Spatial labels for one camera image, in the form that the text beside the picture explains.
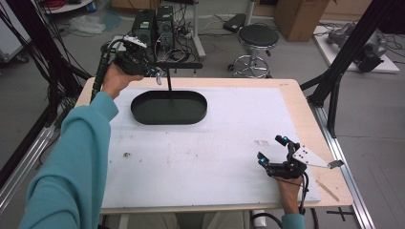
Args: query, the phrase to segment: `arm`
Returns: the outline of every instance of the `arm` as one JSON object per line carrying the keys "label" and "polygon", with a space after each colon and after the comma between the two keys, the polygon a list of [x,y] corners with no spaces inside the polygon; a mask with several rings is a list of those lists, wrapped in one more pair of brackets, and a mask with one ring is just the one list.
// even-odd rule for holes
{"label": "arm", "polygon": [[96,228],[107,174],[109,121],[118,112],[113,98],[130,81],[141,79],[112,65],[92,104],[70,111],[61,138],[30,183],[20,228]]}
{"label": "arm", "polygon": [[277,177],[276,179],[285,213],[282,216],[283,229],[304,229],[305,219],[300,214],[297,203],[298,192],[303,178],[283,179]]}

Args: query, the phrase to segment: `person's right hand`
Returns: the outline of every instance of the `person's right hand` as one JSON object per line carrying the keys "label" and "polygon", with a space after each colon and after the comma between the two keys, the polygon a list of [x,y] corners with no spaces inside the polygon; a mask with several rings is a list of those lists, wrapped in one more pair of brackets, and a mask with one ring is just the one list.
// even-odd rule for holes
{"label": "person's right hand", "polygon": [[284,208],[285,214],[299,214],[298,209],[298,192],[300,191],[302,177],[284,179],[281,177],[275,177],[279,186],[279,192],[281,197],[281,204]]}

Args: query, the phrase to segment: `black metal pole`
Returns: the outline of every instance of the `black metal pole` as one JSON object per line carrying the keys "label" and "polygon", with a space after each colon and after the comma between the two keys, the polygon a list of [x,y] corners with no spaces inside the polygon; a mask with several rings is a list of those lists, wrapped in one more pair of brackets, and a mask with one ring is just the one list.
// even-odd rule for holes
{"label": "black metal pole", "polygon": [[334,122],[339,84],[343,74],[358,56],[378,25],[391,13],[394,5],[400,1],[403,0],[373,0],[330,67],[320,76],[301,85],[301,89],[306,90],[318,84],[314,93],[308,97],[308,102],[316,107],[323,107],[325,99],[332,93],[328,113],[328,130],[333,137],[335,137]]}

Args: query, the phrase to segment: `wheel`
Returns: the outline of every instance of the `wheel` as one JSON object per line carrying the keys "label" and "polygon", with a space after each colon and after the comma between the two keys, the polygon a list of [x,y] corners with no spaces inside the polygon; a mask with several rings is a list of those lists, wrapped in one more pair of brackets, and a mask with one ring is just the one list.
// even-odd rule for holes
{"label": "wheel", "polygon": [[235,66],[233,64],[228,65],[228,70],[233,72],[235,70]]}

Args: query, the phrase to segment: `hand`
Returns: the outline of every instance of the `hand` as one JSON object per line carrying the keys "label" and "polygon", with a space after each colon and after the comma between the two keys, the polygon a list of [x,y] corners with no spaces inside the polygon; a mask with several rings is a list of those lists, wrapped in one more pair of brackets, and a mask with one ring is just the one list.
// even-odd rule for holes
{"label": "hand", "polygon": [[303,182],[302,177],[284,179],[281,177],[276,177],[279,192],[281,197],[281,204],[284,208],[285,214],[299,214],[298,210],[298,192],[300,191],[301,183]]}
{"label": "hand", "polygon": [[119,92],[128,87],[131,81],[142,79],[142,75],[128,75],[119,66],[112,63],[104,76],[101,91],[115,99],[119,96]]}

